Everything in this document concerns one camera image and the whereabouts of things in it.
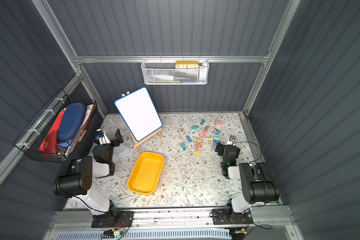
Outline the yellow plastic storage tray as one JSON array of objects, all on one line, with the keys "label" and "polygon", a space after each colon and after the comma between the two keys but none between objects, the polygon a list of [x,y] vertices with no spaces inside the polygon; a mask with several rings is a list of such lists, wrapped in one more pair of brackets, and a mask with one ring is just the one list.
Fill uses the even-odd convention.
[{"label": "yellow plastic storage tray", "polygon": [[137,194],[152,195],[157,188],[164,163],[165,159],[160,154],[140,154],[129,177],[128,189]]}]

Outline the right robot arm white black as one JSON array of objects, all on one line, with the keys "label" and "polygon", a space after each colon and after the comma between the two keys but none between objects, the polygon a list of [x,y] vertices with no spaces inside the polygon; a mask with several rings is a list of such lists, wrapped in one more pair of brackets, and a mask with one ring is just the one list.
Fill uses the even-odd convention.
[{"label": "right robot arm white black", "polygon": [[234,144],[217,143],[215,152],[222,157],[221,170],[226,179],[239,180],[242,192],[229,199],[226,214],[242,214],[252,207],[275,202],[280,191],[266,163],[237,163],[240,148]]}]

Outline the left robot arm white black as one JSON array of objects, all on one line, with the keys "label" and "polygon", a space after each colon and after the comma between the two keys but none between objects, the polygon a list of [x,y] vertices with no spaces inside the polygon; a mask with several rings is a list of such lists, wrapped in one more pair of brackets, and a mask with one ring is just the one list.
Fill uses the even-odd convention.
[{"label": "left robot arm white black", "polygon": [[112,138],[108,138],[102,128],[97,129],[97,133],[98,138],[95,139],[96,145],[91,156],[62,163],[54,180],[53,192],[56,196],[82,202],[95,218],[101,215],[114,217],[113,204],[92,187],[92,184],[94,178],[114,175],[114,148],[119,147],[124,140],[119,129]]}]

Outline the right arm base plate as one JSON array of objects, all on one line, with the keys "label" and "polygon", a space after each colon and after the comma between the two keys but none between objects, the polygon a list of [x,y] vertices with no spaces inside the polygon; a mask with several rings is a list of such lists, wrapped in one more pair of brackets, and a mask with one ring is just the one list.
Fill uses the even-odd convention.
[{"label": "right arm base plate", "polygon": [[209,216],[214,225],[249,225],[252,223],[250,212],[234,213],[225,209],[212,209]]}]

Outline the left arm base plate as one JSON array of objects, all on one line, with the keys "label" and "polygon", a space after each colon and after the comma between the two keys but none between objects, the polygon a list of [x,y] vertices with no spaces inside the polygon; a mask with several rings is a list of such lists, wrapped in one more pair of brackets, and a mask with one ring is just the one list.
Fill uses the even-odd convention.
[{"label": "left arm base plate", "polygon": [[111,211],[93,215],[92,228],[129,228],[133,223],[133,211]]}]

